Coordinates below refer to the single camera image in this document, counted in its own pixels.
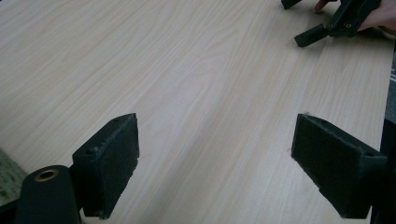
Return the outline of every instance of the light wood surface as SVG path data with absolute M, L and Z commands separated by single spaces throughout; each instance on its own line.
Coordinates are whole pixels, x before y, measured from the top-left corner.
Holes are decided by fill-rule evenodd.
M 314 0 L 0 2 L 0 148 L 62 164 L 135 112 L 141 157 L 104 223 L 343 220 L 290 157 L 298 113 L 379 148 L 393 42 L 293 37 Z M 86 218 L 88 223 L 101 223 Z

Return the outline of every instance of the wood grain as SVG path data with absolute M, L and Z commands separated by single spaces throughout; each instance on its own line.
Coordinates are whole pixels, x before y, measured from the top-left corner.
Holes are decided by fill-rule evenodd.
M 314 4 L 2 1 L 0 148 L 28 172 L 71 165 L 135 112 L 141 157 L 106 223 L 368 223 L 341 219 L 290 147 L 308 112 L 379 148 L 393 42 L 299 49 L 336 7 Z

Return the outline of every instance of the person's skin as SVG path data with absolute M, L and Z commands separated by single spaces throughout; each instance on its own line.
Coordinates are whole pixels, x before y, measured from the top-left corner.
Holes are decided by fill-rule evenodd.
M 315 5 L 315 11 L 322 10 L 327 3 L 333 0 L 319 0 Z M 382 0 L 379 7 L 372 11 L 367 19 L 361 24 L 359 31 L 378 26 L 385 32 L 396 36 L 396 0 Z

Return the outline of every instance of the human hand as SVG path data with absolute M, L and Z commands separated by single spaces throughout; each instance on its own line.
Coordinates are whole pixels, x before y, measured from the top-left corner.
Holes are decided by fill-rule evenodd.
M 315 11 L 322 10 L 333 0 L 319 0 Z M 373 10 L 361 24 L 359 31 L 378 26 L 383 31 L 396 36 L 396 0 L 382 0 L 379 7 Z

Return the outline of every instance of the black device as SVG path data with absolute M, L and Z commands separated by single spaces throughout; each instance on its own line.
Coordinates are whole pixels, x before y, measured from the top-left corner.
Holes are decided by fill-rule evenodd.
M 139 157 L 137 119 L 108 122 L 73 154 L 73 165 L 53 165 L 29 174 L 17 201 L 0 207 L 2 224 L 79 224 L 110 217 Z
M 283 7 L 289 9 L 301 0 L 282 0 Z M 294 37 L 299 47 L 309 46 L 326 36 L 353 37 L 369 14 L 379 7 L 381 0 L 342 0 L 330 22 L 317 25 Z
M 380 151 L 330 122 L 300 114 L 291 156 L 341 217 L 396 223 L 396 124 L 385 119 Z

